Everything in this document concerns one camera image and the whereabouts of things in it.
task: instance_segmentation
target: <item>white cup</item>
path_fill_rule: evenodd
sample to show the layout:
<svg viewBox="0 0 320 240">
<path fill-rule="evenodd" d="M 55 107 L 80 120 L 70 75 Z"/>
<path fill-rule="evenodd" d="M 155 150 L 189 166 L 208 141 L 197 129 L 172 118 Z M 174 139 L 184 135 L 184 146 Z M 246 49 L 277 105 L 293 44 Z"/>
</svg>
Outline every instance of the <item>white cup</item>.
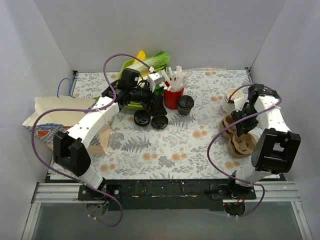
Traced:
<svg viewBox="0 0 320 240">
<path fill-rule="evenodd" d="M 230 88 L 228 91 L 226 91 L 226 94 L 224 96 L 224 99 L 222 101 L 222 111 L 226 115 L 230 115 L 232 111 L 236 110 L 234 103 L 228 103 L 230 95 L 235 91 L 235 88 Z M 231 99 L 243 99 L 244 93 L 242 91 L 237 91 Z"/>
</svg>

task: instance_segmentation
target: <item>paper cup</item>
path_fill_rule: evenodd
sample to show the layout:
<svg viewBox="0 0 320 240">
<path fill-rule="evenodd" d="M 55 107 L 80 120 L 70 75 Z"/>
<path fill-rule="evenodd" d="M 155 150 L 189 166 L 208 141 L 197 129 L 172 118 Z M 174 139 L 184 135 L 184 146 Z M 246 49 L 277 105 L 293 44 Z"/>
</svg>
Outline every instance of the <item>paper cup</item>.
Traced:
<svg viewBox="0 0 320 240">
<path fill-rule="evenodd" d="M 234 103 L 228 103 L 230 95 L 235 91 L 235 88 L 230 88 L 222 101 L 222 111 L 223 113 L 230 115 L 232 111 L 236 110 L 235 104 Z M 234 99 L 243 99 L 244 98 L 244 93 L 242 91 L 237 91 L 233 96 L 232 100 Z"/>
<path fill-rule="evenodd" d="M 165 82 L 165 85 L 169 87 L 169 83 L 167 81 Z M 168 109 L 178 109 L 178 99 L 184 94 L 184 90 L 184 88 L 176 92 L 164 90 L 164 105 Z"/>
</svg>

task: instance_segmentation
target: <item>white cable tie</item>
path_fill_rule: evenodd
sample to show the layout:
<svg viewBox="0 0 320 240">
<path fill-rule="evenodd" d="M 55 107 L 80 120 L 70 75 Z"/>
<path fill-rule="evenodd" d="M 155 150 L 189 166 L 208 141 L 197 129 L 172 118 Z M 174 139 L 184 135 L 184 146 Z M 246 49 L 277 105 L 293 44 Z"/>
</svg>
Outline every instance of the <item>white cable tie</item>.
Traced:
<svg viewBox="0 0 320 240">
<path fill-rule="evenodd" d="M 108 121 L 106 120 L 106 116 L 105 116 L 104 112 L 102 110 L 100 110 L 99 108 L 96 108 L 96 111 L 102 114 L 105 124 L 108 124 Z"/>
<path fill-rule="evenodd" d="M 277 105 L 277 103 L 273 103 L 272 105 L 271 105 L 271 107 L 274 107 L 275 109 L 281 109 L 281 107 L 279 107 L 278 105 Z"/>
<path fill-rule="evenodd" d="M 155 68 L 152 67 L 152 66 L 150 66 L 149 69 L 148 69 L 148 71 L 149 71 L 150 73 L 153 73 L 153 72 L 155 71 Z"/>
</svg>

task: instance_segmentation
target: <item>black cup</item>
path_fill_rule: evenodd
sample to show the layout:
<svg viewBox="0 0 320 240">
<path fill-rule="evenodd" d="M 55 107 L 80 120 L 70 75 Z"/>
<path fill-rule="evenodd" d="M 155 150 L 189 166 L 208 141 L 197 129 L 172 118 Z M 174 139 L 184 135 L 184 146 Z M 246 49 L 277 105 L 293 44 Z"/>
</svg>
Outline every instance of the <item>black cup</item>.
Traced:
<svg viewBox="0 0 320 240">
<path fill-rule="evenodd" d="M 195 105 L 195 101 L 191 96 L 183 95 L 178 99 L 178 113 L 181 116 L 187 116 Z"/>
</svg>

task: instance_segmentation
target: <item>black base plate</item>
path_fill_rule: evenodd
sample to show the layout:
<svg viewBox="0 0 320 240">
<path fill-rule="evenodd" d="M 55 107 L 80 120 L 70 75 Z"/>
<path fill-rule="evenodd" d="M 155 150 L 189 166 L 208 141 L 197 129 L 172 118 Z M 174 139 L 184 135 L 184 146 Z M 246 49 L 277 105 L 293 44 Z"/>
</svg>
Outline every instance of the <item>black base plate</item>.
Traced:
<svg viewBox="0 0 320 240">
<path fill-rule="evenodd" d="M 152 180 L 106 180 L 107 192 L 118 199 L 124 210 L 145 209 L 208 209 L 223 211 L 223 200 L 228 196 L 217 196 L 213 189 L 227 185 L 227 179 L 152 179 Z M 255 199 L 256 194 L 250 192 L 247 199 Z M 82 185 L 78 200 L 103 200 L 100 194 Z M 110 201 L 109 211 L 118 211 L 115 201 Z"/>
</svg>

